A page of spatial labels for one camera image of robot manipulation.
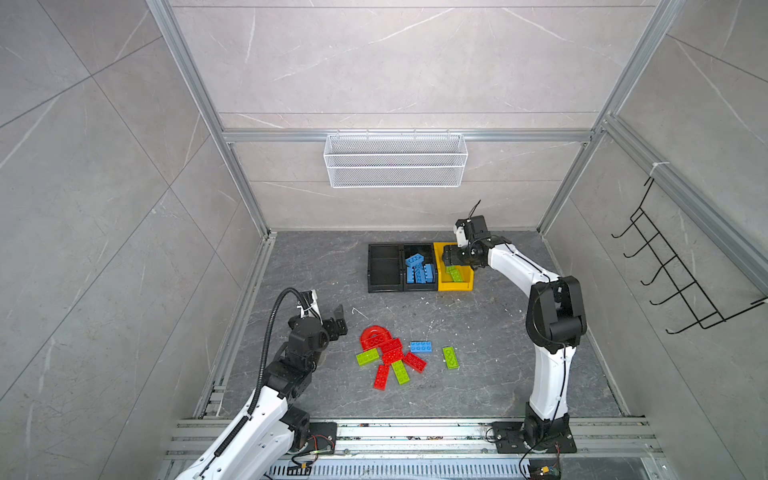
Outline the red lego block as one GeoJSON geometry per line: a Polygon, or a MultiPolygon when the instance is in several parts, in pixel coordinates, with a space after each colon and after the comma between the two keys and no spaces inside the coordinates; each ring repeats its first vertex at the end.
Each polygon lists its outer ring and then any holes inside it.
{"type": "Polygon", "coordinates": [[[385,365],[391,365],[404,358],[403,345],[399,338],[392,338],[380,345],[381,360],[385,365]]]}

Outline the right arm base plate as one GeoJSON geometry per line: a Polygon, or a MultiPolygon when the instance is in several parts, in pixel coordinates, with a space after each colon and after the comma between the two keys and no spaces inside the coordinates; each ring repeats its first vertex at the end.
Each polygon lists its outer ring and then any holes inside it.
{"type": "Polygon", "coordinates": [[[557,419],[553,425],[493,422],[488,439],[499,454],[577,452],[570,427],[561,419],[557,419]]]}

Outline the yellow plastic bin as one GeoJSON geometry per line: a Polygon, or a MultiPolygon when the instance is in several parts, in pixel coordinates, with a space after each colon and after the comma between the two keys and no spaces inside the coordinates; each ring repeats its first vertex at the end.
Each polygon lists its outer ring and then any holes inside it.
{"type": "Polygon", "coordinates": [[[469,266],[456,266],[455,274],[444,263],[442,256],[447,246],[455,246],[450,242],[434,242],[436,257],[437,285],[441,292],[471,292],[474,289],[474,271],[469,266]]]}

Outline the red arch lego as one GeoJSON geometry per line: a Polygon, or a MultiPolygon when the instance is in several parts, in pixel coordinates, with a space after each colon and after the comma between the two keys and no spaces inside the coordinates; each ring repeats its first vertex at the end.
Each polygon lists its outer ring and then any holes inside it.
{"type": "Polygon", "coordinates": [[[364,351],[376,349],[392,338],[391,333],[384,327],[372,325],[366,328],[360,336],[360,343],[364,351]]]}

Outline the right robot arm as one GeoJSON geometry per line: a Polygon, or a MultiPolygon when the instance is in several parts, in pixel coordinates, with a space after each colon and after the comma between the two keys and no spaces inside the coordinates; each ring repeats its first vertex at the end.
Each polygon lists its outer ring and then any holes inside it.
{"type": "Polygon", "coordinates": [[[535,345],[535,370],[522,437],[528,449],[542,451],[569,434],[570,368],[587,331],[580,283],[538,265],[491,233],[482,215],[457,220],[454,234],[457,244],[442,254],[447,266],[490,267],[527,295],[525,327],[535,345]]]}

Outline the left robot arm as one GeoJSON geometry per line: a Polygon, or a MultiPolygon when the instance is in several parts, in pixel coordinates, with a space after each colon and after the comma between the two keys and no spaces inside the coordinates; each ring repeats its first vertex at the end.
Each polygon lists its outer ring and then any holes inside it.
{"type": "Polygon", "coordinates": [[[282,290],[270,311],[256,386],[237,416],[179,479],[262,479],[284,455],[301,451],[310,437],[310,415],[294,406],[307,389],[322,353],[348,334],[344,306],[320,314],[317,293],[282,290]],[[288,338],[269,356],[277,314],[293,296],[299,312],[288,320],[288,338]]]}

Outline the black bin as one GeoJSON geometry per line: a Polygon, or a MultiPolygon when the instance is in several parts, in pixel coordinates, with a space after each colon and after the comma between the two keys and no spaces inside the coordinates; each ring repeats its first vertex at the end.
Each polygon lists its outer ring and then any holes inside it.
{"type": "Polygon", "coordinates": [[[368,292],[403,292],[404,284],[403,246],[399,243],[369,244],[368,292]]]}
{"type": "Polygon", "coordinates": [[[437,291],[437,265],[431,243],[403,246],[405,291],[437,291]]]}

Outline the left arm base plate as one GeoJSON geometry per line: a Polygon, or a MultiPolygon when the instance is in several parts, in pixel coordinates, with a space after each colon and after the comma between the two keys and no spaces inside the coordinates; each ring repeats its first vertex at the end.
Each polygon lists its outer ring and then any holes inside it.
{"type": "Polygon", "coordinates": [[[337,437],[337,422],[311,422],[302,432],[297,443],[289,450],[289,453],[291,455],[320,455],[325,452],[334,453],[337,437]]]}

